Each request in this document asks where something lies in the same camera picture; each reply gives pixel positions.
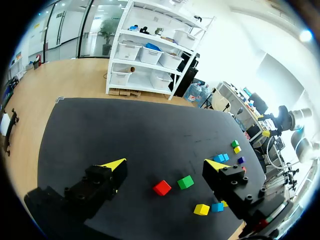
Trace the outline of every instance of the wooden floor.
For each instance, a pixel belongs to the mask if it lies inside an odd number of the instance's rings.
[[[140,98],[106,95],[103,76],[108,62],[108,59],[83,58],[46,63],[36,70],[29,70],[14,89],[6,110],[11,114],[14,108],[20,121],[13,127],[11,154],[5,158],[5,164],[22,202],[24,195],[38,186],[40,144],[57,97],[116,98],[193,106],[181,97],[169,101],[168,96],[157,93],[144,92]]]

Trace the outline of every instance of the green cube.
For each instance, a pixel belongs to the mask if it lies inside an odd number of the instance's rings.
[[[189,175],[180,179],[178,181],[178,184],[180,189],[187,189],[194,184],[194,181],[192,180],[192,177]]]
[[[234,140],[234,141],[231,143],[231,146],[232,146],[233,148],[238,147],[238,146],[239,146],[238,141],[237,141],[237,140]]]

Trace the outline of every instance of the potted plant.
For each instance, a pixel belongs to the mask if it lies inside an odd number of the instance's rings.
[[[113,20],[104,20],[101,24],[100,31],[101,35],[105,39],[105,44],[102,45],[102,55],[108,55],[111,49],[109,44],[110,36],[117,30],[118,23]]]

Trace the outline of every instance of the cardboard tube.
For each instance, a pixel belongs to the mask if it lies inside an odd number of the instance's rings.
[[[134,66],[130,66],[130,67],[121,69],[118,72],[121,72],[121,73],[133,73],[135,70],[136,70],[136,68]]]

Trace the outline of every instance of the cable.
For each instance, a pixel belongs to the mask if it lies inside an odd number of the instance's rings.
[[[268,160],[268,162],[275,168],[275,169],[286,169],[286,168],[289,168],[291,166],[291,163],[287,163],[287,166],[276,166],[270,159],[269,157],[269,144],[271,142],[271,139],[272,137],[270,137],[269,141],[268,141],[268,144],[266,146],[266,158]]]

